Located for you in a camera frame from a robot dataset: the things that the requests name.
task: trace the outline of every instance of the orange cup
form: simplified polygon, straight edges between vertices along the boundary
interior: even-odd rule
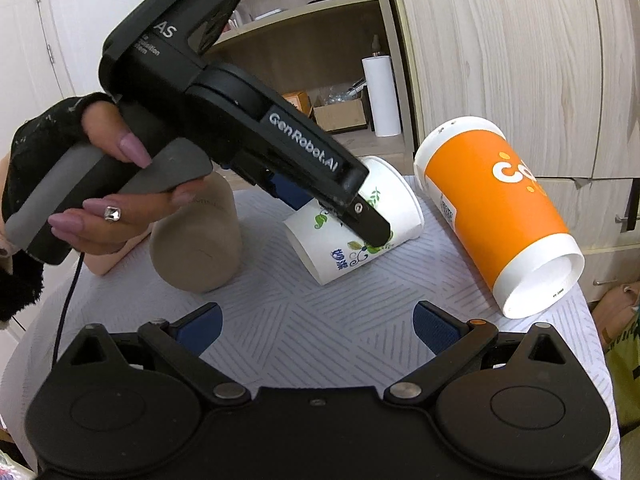
[[[537,314],[577,282],[580,248],[495,124],[462,117],[441,125],[418,149],[414,171],[506,317]]]

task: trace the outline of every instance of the barcode label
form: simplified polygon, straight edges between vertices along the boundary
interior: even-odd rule
[[[457,210],[444,193],[440,194],[440,210],[447,223],[455,230]]]

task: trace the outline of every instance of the green leaf pattern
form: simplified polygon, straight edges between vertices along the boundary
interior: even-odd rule
[[[369,254],[378,254],[380,251],[386,251],[387,249],[391,249],[393,244],[391,240],[394,239],[394,232],[391,231],[391,236],[389,237],[389,241],[383,245],[382,247],[371,247],[369,244],[361,245],[359,242],[349,242],[347,245],[352,251],[367,251]]]
[[[371,195],[367,202],[371,207],[375,207],[378,202],[380,202],[380,190],[377,187],[371,192]]]
[[[316,216],[316,225],[314,226],[316,229],[321,228],[325,222],[328,220],[327,215],[325,214],[319,214],[318,216]]]

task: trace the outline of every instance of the gray grip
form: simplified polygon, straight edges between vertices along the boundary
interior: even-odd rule
[[[70,190],[103,156],[102,150],[90,144],[76,144],[67,150],[21,208],[9,217],[5,225],[7,239],[22,250],[27,250]],[[164,192],[207,176],[212,171],[209,156],[190,140],[179,137],[160,151],[148,168],[137,172],[120,193]]]

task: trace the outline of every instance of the drawer handle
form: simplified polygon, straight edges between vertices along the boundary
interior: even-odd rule
[[[611,283],[617,283],[618,280],[609,280],[608,282],[598,282],[596,280],[593,280],[593,285],[595,286],[601,286],[601,285],[610,285]]]
[[[627,216],[620,218],[620,215],[616,215],[616,224],[623,224],[627,220],[629,220]],[[640,216],[636,218],[636,221],[640,222]]]

